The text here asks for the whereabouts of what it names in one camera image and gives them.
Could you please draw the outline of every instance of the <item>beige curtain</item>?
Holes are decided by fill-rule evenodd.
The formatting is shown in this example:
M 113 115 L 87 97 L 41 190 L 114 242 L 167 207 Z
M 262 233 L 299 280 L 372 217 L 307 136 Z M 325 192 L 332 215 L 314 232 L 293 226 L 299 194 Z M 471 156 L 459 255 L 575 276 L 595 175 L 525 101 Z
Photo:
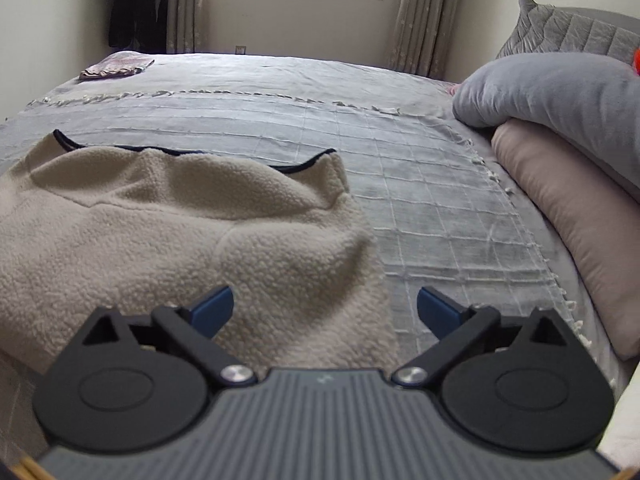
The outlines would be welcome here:
M 206 0 L 169 0 L 166 20 L 168 54 L 204 51 L 205 4 Z
M 458 0 L 401 0 L 388 67 L 442 79 Z

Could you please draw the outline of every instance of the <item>metal screw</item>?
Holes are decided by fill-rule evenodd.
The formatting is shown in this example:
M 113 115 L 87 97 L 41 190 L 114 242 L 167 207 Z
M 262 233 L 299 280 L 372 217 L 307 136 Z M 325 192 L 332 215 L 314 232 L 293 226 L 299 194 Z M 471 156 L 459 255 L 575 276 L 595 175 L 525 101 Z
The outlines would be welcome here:
M 254 376 L 254 371 L 244 365 L 229 365 L 222 368 L 220 376 L 230 383 L 244 383 Z
M 402 368 L 395 373 L 396 383 L 402 386 L 417 386 L 427 378 L 427 372 L 423 368 L 412 366 Z

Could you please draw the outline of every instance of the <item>fleece jacket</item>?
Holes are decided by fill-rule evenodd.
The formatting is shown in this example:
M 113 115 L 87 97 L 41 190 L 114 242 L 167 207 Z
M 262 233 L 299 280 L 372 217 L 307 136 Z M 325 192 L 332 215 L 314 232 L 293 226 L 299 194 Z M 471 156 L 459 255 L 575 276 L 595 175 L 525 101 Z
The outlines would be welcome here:
M 329 150 L 300 166 L 56 131 L 0 177 L 0 348 L 43 372 L 97 306 L 231 287 L 216 342 L 268 367 L 398 365 L 371 228 Z

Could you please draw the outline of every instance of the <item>bed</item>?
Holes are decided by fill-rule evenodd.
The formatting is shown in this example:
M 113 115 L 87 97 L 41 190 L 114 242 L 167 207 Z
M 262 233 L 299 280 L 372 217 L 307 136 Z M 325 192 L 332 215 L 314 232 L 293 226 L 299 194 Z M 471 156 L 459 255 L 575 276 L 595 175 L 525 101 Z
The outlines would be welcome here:
M 497 163 L 490 136 L 452 114 L 449 83 L 340 62 L 154 56 L 129 78 L 68 81 L 0 126 L 0 173 L 52 129 L 83 144 L 206 150 L 292 164 L 335 148 L 376 234 L 392 320 L 408 360 L 436 342 L 415 313 L 420 287 L 526 315 L 554 308 L 617 395 L 617 357 L 571 255 Z M 44 448 L 31 416 L 38 374 L 0 355 L 0 458 Z

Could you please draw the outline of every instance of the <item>hanging clothes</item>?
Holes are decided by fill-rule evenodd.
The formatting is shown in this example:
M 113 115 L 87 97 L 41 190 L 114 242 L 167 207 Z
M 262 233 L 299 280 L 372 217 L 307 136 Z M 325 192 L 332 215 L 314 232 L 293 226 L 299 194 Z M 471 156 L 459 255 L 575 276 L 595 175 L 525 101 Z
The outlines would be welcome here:
M 168 0 L 113 0 L 109 46 L 166 53 Z

